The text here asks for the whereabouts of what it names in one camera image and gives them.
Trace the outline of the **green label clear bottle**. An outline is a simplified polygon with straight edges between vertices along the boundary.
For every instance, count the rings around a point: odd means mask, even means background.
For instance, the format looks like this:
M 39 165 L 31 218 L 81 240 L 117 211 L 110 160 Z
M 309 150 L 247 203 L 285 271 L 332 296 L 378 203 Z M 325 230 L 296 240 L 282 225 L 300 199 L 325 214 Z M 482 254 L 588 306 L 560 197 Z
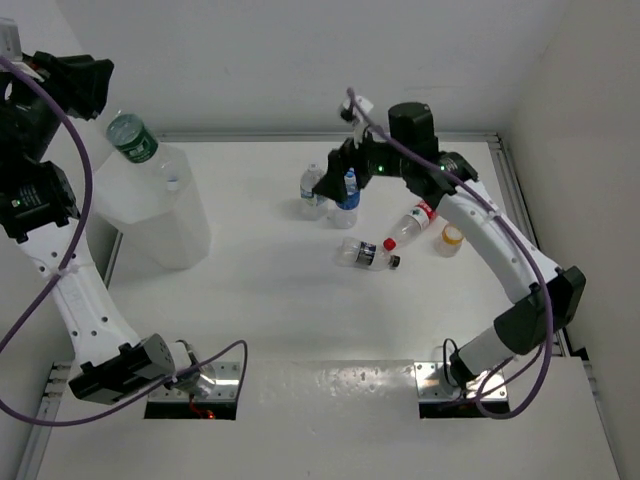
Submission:
M 179 179 L 175 161 L 139 116 L 119 113 L 107 126 L 106 138 L 130 163 L 150 169 L 167 183 Z

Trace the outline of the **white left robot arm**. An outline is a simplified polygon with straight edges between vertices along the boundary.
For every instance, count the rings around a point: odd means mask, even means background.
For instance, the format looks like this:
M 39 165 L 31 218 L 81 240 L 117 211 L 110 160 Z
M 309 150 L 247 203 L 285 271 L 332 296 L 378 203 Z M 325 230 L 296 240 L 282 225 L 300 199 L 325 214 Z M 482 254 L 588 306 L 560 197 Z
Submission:
M 45 280 L 70 335 L 79 373 L 74 396 L 115 404 L 155 381 L 195 392 L 196 357 L 185 341 L 140 337 L 118 312 L 89 251 L 84 228 L 93 193 L 86 147 L 72 119 L 103 111 L 114 65 L 90 55 L 37 51 L 1 60 L 1 225 Z M 65 125 L 85 173 L 76 203 L 64 171 L 44 155 Z

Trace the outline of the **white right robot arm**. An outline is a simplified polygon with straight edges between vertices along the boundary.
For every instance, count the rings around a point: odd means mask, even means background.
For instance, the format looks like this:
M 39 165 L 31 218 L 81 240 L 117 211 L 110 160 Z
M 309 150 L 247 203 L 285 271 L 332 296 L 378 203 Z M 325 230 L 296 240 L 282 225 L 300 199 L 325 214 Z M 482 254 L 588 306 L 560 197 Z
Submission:
M 347 198 L 345 176 L 358 188 L 372 177 L 397 177 L 408 190 L 459 228 L 499 280 L 512 306 L 493 325 L 455 351 L 445 369 L 458 389 L 483 372 L 541 345 L 574 318 L 586 278 L 577 267 L 562 268 L 535 247 L 492 203 L 477 171 L 460 154 L 439 146 L 428 105 L 396 104 L 384 131 L 369 113 L 371 103 L 354 93 L 341 104 L 352 135 L 328 155 L 316 193 Z

